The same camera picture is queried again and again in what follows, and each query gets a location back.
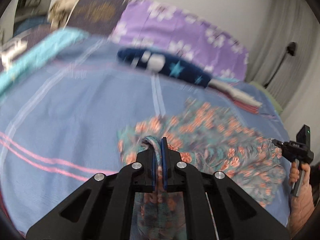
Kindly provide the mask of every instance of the human hand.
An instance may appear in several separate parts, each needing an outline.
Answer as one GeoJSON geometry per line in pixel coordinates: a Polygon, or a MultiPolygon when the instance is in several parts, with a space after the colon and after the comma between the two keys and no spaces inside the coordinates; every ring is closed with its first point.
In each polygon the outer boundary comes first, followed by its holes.
{"type": "MultiPolygon", "coordinates": [[[[301,168],[305,171],[304,174],[304,179],[302,184],[309,184],[309,179],[310,179],[310,165],[307,163],[304,163],[301,165],[301,168]]],[[[293,162],[291,164],[291,169],[290,169],[290,174],[289,174],[289,185],[292,186],[295,182],[298,181],[299,179],[299,170],[297,167],[297,164],[293,162]]]]}

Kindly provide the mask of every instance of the navy blue fabric with stars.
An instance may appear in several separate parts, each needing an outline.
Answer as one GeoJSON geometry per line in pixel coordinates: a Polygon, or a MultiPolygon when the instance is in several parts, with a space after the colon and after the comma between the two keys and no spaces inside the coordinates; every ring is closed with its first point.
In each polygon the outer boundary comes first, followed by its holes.
{"type": "Polygon", "coordinates": [[[144,69],[153,69],[152,64],[154,63],[152,60],[150,60],[152,59],[153,55],[163,55],[165,58],[163,67],[159,71],[160,74],[184,80],[188,83],[205,88],[208,86],[208,83],[211,80],[211,76],[208,73],[204,72],[201,68],[183,60],[178,56],[174,56],[169,53],[150,49],[135,48],[120,49],[118,51],[118,57],[120,60],[129,63],[130,65],[132,64],[132,62],[134,62],[133,64],[136,64],[137,67],[144,69]],[[150,55],[150,57],[148,57],[147,59],[146,57],[142,58],[145,52],[147,52],[146,54],[150,55]]]}

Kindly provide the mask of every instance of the black lamp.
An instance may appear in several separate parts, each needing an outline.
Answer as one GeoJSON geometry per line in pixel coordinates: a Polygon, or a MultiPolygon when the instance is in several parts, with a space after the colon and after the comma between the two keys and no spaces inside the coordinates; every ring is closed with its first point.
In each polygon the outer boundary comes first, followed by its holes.
{"type": "Polygon", "coordinates": [[[275,77],[275,75],[278,73],[282,63],[284,62],[285,60],[285,57],[287,56],[287,54],[290,54],[291,56],[295,56],[296,55],[296,50],[297,50],[297,43],[295,42],[290,42],[289,45],[287,46],[286,48],[286,51],[280,61],[280,64],[278,65],[278,68],[276,69],[276,71],[274,72],[274,74],[272,75],[272,77],[270,78],[269,82],[266,83],[263,87],[264,88],[267,88],[268,85],[271,83],[271,81],[273,80],[273,78],[275,77]]]}

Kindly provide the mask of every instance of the gray curtain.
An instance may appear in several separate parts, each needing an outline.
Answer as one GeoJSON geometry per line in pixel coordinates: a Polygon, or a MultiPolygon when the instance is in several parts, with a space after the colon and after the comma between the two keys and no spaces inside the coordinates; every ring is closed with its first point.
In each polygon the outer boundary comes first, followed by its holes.
{"type": "Polygon", "coordinates": [[[246,81],[264,85],[276,71],[289,42],[296,56],[287,55],[267,90],[285,107],[307,71],[315,45],[318,21],[305,0],[272,0],[270,11],[249,54],[246,81]]]}

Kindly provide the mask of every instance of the bed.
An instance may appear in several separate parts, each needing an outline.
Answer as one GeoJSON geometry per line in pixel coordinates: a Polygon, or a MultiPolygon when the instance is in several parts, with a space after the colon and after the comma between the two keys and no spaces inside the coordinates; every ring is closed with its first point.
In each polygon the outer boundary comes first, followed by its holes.
{"type": "MultiPolygon", "coordinates": [[[[0,75],[1,194],[22,233],[94,174],[122,168],[121,129],[178,115],[188,98],[230,109],[265,139],[289,140],[269,99],[242,81],[246,48],[188,11],[152,0],[79,0],[66,28],[28,35],[20,39],[29,47],[0,75]],[[213,88],[130,67],[117,56],[123,47],[181,57],[262,105],[251,113],[213,88]]],[[[279,163],[285,176],[265,208],[286,226],[290,163],[279,163]]]]}

